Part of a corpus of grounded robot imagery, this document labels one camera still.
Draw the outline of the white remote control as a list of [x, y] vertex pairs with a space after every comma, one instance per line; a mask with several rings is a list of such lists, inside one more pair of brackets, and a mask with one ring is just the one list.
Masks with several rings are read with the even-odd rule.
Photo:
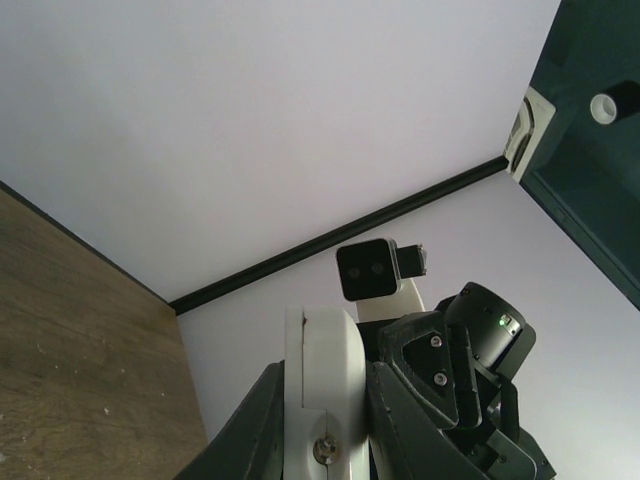
[[356, 322], [341, 307], [286, 311], [285, 479], [368, 479], [366, 361]]

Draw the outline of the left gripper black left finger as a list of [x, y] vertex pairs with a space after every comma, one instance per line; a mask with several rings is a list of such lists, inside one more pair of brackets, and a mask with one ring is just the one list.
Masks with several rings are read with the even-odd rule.
[[229, 420], [178, 479], [281, 479], [284, 363], [267, 365]]

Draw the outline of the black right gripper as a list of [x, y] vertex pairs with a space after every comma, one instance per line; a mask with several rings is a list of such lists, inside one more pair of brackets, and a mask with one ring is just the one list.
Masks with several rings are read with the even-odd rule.
[[463, 456], [489, 479], [555, 479], [537, 441], [520, 425], [511, 380], [476, 379], [467, 328], [440, 311], [406, 315], [378, 333], [380, 360]]

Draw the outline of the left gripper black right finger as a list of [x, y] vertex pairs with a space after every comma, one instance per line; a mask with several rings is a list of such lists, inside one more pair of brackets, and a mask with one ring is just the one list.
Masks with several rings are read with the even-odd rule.
[[484, 479], [383, 362], [367, 364], [367, 431], [373, 479]]

